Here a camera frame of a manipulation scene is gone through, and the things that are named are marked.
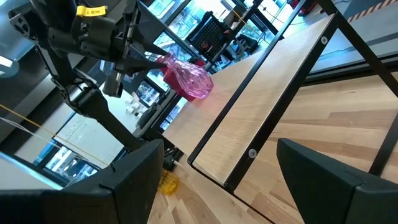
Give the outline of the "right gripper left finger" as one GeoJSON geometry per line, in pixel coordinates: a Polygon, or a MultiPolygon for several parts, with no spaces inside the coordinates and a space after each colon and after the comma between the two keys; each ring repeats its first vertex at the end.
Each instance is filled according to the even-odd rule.
{"type": "Polygon", "coordinates": [[[62,190],[0,190],[0,224],[146,224],[163,160],[156,139],[62,190]]]}

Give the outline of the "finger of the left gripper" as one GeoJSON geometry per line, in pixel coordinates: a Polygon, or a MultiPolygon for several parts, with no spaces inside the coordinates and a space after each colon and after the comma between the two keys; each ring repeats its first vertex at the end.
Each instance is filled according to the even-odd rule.
{"type": "Polygon", "coordinates": [[[162,56],[165,56],[168,54],[168,52],[166,52],[164,49],[162,49],[162,48],[158,47],[157,45],[155,45],[151,42],[148,42],[146,40],[143,40],[141,42],[141,45],[143,46],[143,49],[146,52],[150,52],[150,53],[154,53],[154,54],[162,55],[162,56]]]}
{"type": "Polygon", "coordinates": [[[119,66],[119,71],[126,75],[131,75],[137,72],[164,67],[166,67],[166,64],[164,63],[153,62],[147,59],[141,60],[135,58],[125,58],[119,66]]]}

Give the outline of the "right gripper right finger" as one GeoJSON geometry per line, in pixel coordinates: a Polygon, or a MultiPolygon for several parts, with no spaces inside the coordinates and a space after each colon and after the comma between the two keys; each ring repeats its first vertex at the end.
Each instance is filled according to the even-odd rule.
{"type": "Polygon", "coordinates": [[[305,224],[398,224],[398,184],[286,138],[277,159],[305,224]]]}

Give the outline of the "yellow ribbed glass vase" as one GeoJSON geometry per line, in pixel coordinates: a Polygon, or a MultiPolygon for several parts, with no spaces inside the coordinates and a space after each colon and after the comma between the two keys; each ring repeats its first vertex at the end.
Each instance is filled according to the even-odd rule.
{"type": "Polygon", "coordinates": [[[172,172],[163,169],[160,176],[158,190],[164,195],[172,195],[178,187],[179,179],[172,172]]]}

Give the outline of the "pink twisted glass bottle vase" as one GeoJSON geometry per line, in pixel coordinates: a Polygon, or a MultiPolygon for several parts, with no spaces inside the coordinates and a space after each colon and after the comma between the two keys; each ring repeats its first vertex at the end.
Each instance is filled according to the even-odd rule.
{"type": "Polygon", "coordinates": [[[214,83],[210,74],[199,66],[202,71],[195,71],[191,77],[183,77],[182,85],[188,87],[188,92],[196,96],[196,99],[205,99],[213,90],[214,83]]]}

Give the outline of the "black perforated panel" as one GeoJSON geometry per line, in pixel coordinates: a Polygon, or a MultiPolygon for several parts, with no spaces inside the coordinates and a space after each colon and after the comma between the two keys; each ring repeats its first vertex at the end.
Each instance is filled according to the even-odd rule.
{"type": "Polygon", "coordinates": [[[227,30],[229,28],[220,22],[212,11],[208,11],[185,40],[207,61],[214,62],[215,57],[228,41],[229,34],[226,33],[227,30]]]}

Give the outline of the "wooden shelf black metal frame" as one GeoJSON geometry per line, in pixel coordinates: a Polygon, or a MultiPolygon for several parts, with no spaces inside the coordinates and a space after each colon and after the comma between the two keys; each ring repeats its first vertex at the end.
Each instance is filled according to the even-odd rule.
{"type": "Polygon", "coordinates": [[[210,95],[187,103],[172,121],[164,136],[183,152],[180,183],[168,198],[175,224],[303,224],[277,161],[279,138],[370,169],[398,114],[398,98],[376,76],[301,87],[235,194],[220,187],[329,20],[318,16],[288,30],[192,166],[188,156],[259,55],[216,73],[210,95]]]}

